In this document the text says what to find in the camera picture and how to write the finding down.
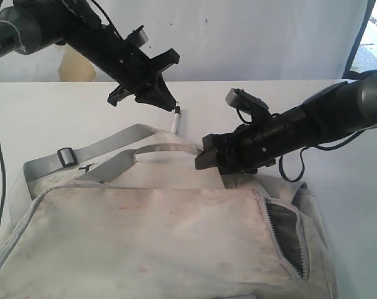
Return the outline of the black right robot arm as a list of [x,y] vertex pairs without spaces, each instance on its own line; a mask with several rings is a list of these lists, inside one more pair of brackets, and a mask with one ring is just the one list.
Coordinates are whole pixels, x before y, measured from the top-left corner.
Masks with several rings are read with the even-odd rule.
[[220,174],[255,174],[275,164],[282,169],[285,154],[334,151],[377,128],[377,71],[330,85],[283,113],[271,113],[260,98],[239,88],[230,90],[226,102],[251,121],[231,133],[205,136],[196,169],[217,168]]

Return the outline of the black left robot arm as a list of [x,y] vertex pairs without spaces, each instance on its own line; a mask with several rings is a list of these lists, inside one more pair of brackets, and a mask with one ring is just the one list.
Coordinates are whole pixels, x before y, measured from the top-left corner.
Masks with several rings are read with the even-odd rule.
[[168,112],[177,106],[162,73],[179,62],[174,49],[148,57],[143,26],[122,38],[112,22],[103,24],[93,10],[96,1],[14,1],[1,8],[0,58],[10,52],[36,53],[50,45],[68,44],[118,83],[108,96],[116,106],[133,95],[138,103]]

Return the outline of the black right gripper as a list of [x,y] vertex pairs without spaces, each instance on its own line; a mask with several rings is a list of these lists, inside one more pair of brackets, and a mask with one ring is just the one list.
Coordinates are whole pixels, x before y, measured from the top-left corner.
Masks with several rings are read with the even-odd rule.
[[304,116],[278,115],[264,124],[240,125],[231,133],[209,134],[195,169],[218,168],[222,174],[250,173],[304,145]]

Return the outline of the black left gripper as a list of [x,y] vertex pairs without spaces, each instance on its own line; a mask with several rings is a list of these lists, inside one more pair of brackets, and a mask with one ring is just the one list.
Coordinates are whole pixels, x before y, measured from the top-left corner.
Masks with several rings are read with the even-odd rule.
[[119,36],[112,25],[99,22],[91,27],[71,18],[68,26],[67,44],[119,83],[108,96],[109,104],[116,106],[134,95],[137,103],[168,112],[175,109],[176,100],[162,76],[164,70],[179,62],[180,55],[174,49],[150,58]]

